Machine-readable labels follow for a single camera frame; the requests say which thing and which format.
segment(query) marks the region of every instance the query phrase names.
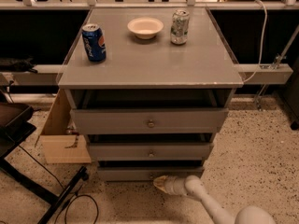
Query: silver can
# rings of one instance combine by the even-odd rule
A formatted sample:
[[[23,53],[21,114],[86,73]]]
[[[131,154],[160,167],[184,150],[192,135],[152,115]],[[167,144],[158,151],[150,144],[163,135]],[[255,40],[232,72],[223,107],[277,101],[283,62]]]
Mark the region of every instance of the silver can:
[[[171,42],[177,45],[185,44],[187,41],[189,25],[189,11],[178,9],[172,16],[170,31]]]

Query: gray tabletop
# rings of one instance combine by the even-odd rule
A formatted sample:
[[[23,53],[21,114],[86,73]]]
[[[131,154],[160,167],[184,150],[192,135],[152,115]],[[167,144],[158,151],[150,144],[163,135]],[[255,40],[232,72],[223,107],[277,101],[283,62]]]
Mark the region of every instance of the gray tabletop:
[[[236,88],[243,85],[206,10],[188,7],[188,41],[170,42],[174,7],[95,8],[88,22],[104,32],[107,58],[89,62],[82,39],[78,41],[59,82],[63,89],[129,88]],[[130,20],[152,17],[164,23],[151,40],[135,37]]]

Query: white cable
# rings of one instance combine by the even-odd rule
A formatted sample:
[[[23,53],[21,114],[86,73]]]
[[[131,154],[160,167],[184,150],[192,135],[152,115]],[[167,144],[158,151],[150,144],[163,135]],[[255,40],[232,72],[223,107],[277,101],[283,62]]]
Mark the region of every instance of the white cable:
[[[263,37],[264,37],[264,30],[265,30],[265,25],[267,23],[268,14],[267,14],[267,9],[265,8],[265,5],[261,0],[255,0],[254,2],[261,5],[263,7],[263,11],[264,11],[263,29],[262,29],[261,43],[260,43],[260,57],[259,57],[259,62],[258,62],[258,64],[261,64],[262,56],[263,56]],[[256,67],[255,71],[253,72],[253,74],[250,77],[248,77],[247,79],[243,80],[243,82],[246,83],[249,80],[251,80],[255,76],[255,74],[257,73],[259,68],[260,68],[260,65],[258,65]]]

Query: white robotic arm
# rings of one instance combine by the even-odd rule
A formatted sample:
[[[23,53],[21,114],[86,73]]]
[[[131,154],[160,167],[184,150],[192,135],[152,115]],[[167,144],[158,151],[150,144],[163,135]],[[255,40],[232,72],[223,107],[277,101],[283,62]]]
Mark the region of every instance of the white robotic arm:
[[[245,207],[233,217],[208,194],[203,182],[195,175],[186,178],[160,176],[154,180],[154,186],[170,195],[183,195],[200,202],[215,224],[276,224],[267,212],[256,206]]]

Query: cabinet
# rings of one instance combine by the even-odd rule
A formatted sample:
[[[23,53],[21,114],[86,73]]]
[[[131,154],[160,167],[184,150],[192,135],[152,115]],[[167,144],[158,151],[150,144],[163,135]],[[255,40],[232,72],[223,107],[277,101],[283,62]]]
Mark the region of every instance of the cabinet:
[[[175,8],[92,11],[89,22],[104,31],[107,59],[90,63],[79,40],[59,86],[103,180],[203,172],[227,105],[243,83],[206,11],[188,10],[190,38],[183,46],[169,40]],[[164,23],[151,40],[126,28],[144,14]]]

